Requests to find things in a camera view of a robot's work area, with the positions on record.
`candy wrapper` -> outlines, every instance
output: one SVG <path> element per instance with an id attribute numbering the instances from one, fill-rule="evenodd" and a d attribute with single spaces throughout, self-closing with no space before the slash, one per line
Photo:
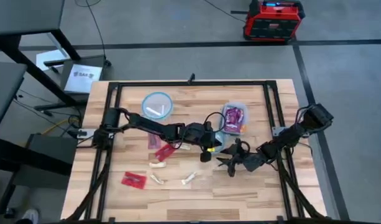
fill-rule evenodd
<path id="1" fill-rule="evenodd" d="M 155 134 L 147 133 L 147 148 L 148 149 L 160 149 L 161 148 L 161 139 Z"/>
<path id="2" fill-rule="evenodd" d="M 121 183 L 137 189 L 144 189 L 146 184 L 146 177 L 131 172 L 126 172 L 121 180 Z"/>
<path id="3" fill-rule="evenodd" d="M 228 106 L 226 113 L 226 125 L 224 130 L 231 133 L 240 133 L 244 119 L 244 112 L 240 108 Z"/>
<path id="4" fill-rule="evenodd" d="M 171 156 L 171 154 L 173 154 L 174 151 L 175 149 L 170 144 L 166 144 L 164 147 L 155 152 L 155 157 L 156 159 L 158 159 L 158 161 L 162 162 L 166 158 Z"/>

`black floor stripe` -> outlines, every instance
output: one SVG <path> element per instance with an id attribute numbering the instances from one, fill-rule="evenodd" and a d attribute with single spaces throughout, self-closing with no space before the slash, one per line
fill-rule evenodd
<path id="1" fill-rule="evenodd" d="M 299 46 L 322 46 L 322 45 L 366 45 L 381 44 L 381 39 L 375 40 L 298 40 L 292 45 Z"/>
<path id="2" fill-rule="evenodd" d="M 106 44 L 105 49 L 164 49 L 191 47 L 253 47 L 253 46 L 283 46 L 284 42 L 256 41 L 221 41 L 221 42 L 178 42 L 178 43 L 146 43 L 146 44 Z M 100 50 L 102 45 L 74 45 L 76 50 Z M 55 46 L 23 46 L 19 50 L 56 50 Z"/>
<path id="3" fill-rule="evenodd" d="M 313 95 L 312 87 L 309 82 L 308 74 L 306 73 L 305 64 L 302 58 L 300 47 L 297 45 L 293 46 L 296 62 L 298 64 L 298 68 L 300 70 L 300 75 L 302 79 L 303 88 L 305 89 L 306 98 L 308 99 L 308 103 L 316 103 L 316 100 Z M 328 148 L 328 143 L 326 139 L 326 135 L 324 132 L 320 132 L 317 134 L 318 141 L 321 147 L 321 153 L 323 155 L 324 164 L 327 170 L 328 181 L 331 186 L 331 190 L 333 192 L 334 203 L 341 220 L 350 220 L 349 214 L 347 212 L 344 196 L 341 191 L 341 187 L 339 185 L 338 177 L 335 171 L 333 158 L 331 157 L 331 153 Z"/>
<path id="4" fill-rule="evenodd" d="M 144 43 L 144 44 L 106 44 L 105 49 L 164 49 L 164 48 L 189 48 L 189 47 L 258 47 L 258 46 L 322 46 L 322 45 L 367 45 L 381 44 L 381 39 L 375 40 L 292 40 L 284 42 L 258 42 L 258 41 L 219 41 L 219 42 L 177 42 L 177 43 Z M 74 45 L 77 50 L 101 50 L 101 44 Z M 49 46 L 22 46 L 21 51 L 56 50 Z"/>

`purple packet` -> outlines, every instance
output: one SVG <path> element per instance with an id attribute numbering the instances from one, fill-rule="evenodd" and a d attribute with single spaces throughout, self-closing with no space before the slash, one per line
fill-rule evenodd
<path id="1" fill-rule="evenodd" d="M 228 132 L 239 133 L 244 118 L 244 112 L 240 108 L 228 107 L 226 110 L 226 125 L 224 130 Z"/>
<path id="2" fill-rule="evenodd" d="M 161 148 L 161 139 L 155 134 L 147 133 L 147 148 L 148 149 L 160 149 Z"/>

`concrete floor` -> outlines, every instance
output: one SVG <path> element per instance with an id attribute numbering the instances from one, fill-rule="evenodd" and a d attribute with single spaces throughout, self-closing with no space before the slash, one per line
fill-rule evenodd
<path id="1" fill-rule="evenodd" d="M 250 2 L 210 1 L 227 12 L 246 11 Z M 297 32 L 299 40 L 381 39 L 381 0 L 305 0 L 303 5 L 306 18 Z M 202 0 L 102 0 L 92 9 L 105 44 L 243 40 L 242 22 Z M 234 16 L 244 19 L 244 15 Z M 100 44 L 89 10 L 74 1 L 66 1 L 61 27 L 73 45 Z M 22 38 L 21 46 L 38 45 L 52 42 L 45 34 Z M 303 46 L 300 50 L 316 101 L 335 117 L 325 133 L 350 218 L 381 222 L 381 45 Z M 94 55 L 102 50 L 78 52 Z M 33 61 L 37 53 L 24 52 Z M 109 80 L 187 79 L 191 73 L 199 79 L 292 78 L 300 104 L 308 103 L 291 46 L 116 49 L 107 50 L 106 55 L 113 64 Z M 0 61 L 11 60 L 0 53 Z M 21 88 L 57 100 L 28 74 Z M 24 103 L 44 103 L 23 95 Z M 0 138 L 21 144 L 29 134 L 49 126 L 12 104 L 0 126 Z M 313 155 L 327 210 L 335 218 L 324 164 L 320 153 Z M 8 176 L 0 172 L 0 192 Z M 60 218 L 64 196 L 64 190 L 23 188 L 12 204 L 21 210 L 37 207 L 41 221 L 52 222 Z"/>

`red packet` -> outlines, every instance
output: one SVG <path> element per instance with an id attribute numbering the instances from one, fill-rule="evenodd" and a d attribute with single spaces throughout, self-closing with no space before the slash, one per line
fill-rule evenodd
<path id="1" fill-rule="evenodd" d="M 122 184 L 135 187 L 137 189 L 144 189 L 146 184 L 146 177 L 137 175 L 131 172 L 126 172 L 121 181 Z"/>
<path id="2" fill-rule="evenodd" d="M 158 161 L 162 162 L 166 158 L 171 156 L 171 154 L 173 154 L 174 151 L 175 149 L 170 144 L 166 144 L 164 147 L 155 152 L 155 157 L 156 159 L 158 159 Z"/>
<path id="3" fill-rule="evenodd" d="M 148 149 L 160 149 L 161 148 L 161 139 L 155 134 L 147 133 L 147 148 Z"/>

